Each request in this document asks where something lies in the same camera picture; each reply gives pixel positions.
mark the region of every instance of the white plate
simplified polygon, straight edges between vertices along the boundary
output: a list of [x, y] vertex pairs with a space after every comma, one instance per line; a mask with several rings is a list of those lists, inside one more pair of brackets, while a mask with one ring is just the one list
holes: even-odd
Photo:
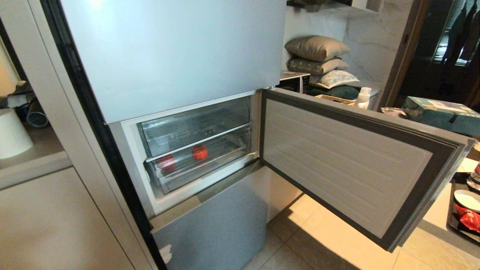
[[480, 195], [468, 190], [456, 190], [454, 192], [455, 200], [475, 212], [480, 212]]

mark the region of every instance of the wicker basket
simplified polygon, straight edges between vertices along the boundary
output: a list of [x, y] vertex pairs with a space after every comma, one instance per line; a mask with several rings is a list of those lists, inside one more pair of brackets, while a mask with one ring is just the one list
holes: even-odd
[[318, 95], [318, 96], [315, 96], [315, 97], [316, 98], [328, 99], [328, 100], [343, 103], [343, 104], [346, 104], [346, 105], [349, 105], [349, 106], [353, 106], [353, 104], [355, 104], [354, 99], [337, 98], [337, 97], [328, 96], [328, 95]]

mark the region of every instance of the clothes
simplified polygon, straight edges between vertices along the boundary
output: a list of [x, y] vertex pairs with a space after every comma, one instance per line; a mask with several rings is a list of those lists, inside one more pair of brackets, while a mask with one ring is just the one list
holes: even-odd
[[475, 14], [476, 11], [477, 11], [477, 3], [475, 2], [473, 3], [472, 8], [470, 9], [470, 11], [468, 12], [468, 15], [465, 18], [465, 22], [462, 27], [462, 32], [457, 36], [452, 53], [450, 57], [447, 59], [447, 63], [444, 69], [444, 78], [449, 74], [451, 74], [455, 67], [456, 61], [460, 56], [460, 52], [462, 51], [462, 48], [465, 45], [465, 42], [467, 41], [468, 33], [470, 32], [470, 26], [472, 24], [473, 15]]
[[470, 26], [470, 31], [468, 33], [465, 46], [463, 47], [462, 55], [460, 56], [463, 60], [469, 60], [473, 52], [475, 52], [475, 46], [480, 37], [480, 11], [475, 13], [472, 19], [472, 24]]
[[458, 36], [462, 33], [463, 25], [465, 24], [465, 19], [467, 18], [467, 2], [465, 1], [463, 4], [463, 8], [460, 11], [460, 15], [455, 19], [452, 28], [448, 31], [448, 45], [447, 50], [445, 51], [444, 57], [442, 59], [442, 63], [445, 62], [446, 59], [450, 59], [452, 56], [453, 49], [455, 47], [455, 42]]

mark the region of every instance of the box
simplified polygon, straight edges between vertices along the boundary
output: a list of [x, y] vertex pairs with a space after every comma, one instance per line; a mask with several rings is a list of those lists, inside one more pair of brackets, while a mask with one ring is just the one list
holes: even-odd
[[407, 97], [402, 109], [413, 121], [464, 135], [480, 135], [480, 114], [463, 104]]

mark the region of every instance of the tray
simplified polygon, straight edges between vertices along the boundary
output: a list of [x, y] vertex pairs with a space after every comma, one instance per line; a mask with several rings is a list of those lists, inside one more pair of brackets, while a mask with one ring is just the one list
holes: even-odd
[[454, 192], [459, 189], [469, 190], [467, 178], [470, 173], [457, 172], [452, 179], [452, 191], [450, 193], [450, 207], [448, 211], [448, 225], [464, 238], [480, 245], [480, 233], [470, 230], [460, 222], [460, 217], [455, 208]]

